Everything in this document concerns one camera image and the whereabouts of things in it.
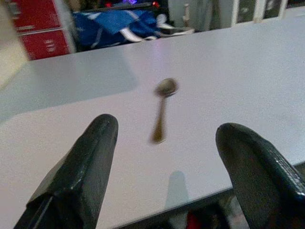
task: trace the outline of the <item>table surface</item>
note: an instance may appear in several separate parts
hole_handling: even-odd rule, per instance
[[[305,19],[240,26],[32,61],[0,91],[0,224],[99,114],[119,121],[97,228],[123,225],[231,187],[215,133],[243,124],[292,164],[305,161]],[[150,136],[173,77],[166,141]]]

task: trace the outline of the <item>metal spoon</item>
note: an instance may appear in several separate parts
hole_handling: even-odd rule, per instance
[[[160,104],[159,117],[156,123],[154,133],[152,135],[152,141],[154,143],[161,143],[165,140],[164,134],[164,112],[166,98],[175,94],[178,90],[178,83],[173,78],[167,78],[162,80],[157,86],[155,92],[162,97]]]

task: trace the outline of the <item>blue cloth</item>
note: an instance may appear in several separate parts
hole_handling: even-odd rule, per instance
[[[92,49],[127,43],[128,41],[120,33],[120,30],[124,28],[129,28],[142,38],[156,36],[155,31],[158,31],[153,13],[145,10],[75,12],[73,17],[79,43]]]

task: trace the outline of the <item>spoon handle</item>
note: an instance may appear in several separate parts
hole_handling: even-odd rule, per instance
[[[156,123],[154,133],[152,135],[152,141],[154,143],[161,143],[165,140],[164,133],[164,113],[165,113],[165,100],[166,97],[163,97],[160,104],[159,117]]]

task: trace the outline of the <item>floor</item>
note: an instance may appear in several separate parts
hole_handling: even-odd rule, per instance
[[[28,61],[10,21],[5,4],[0,0],[0,89]]]

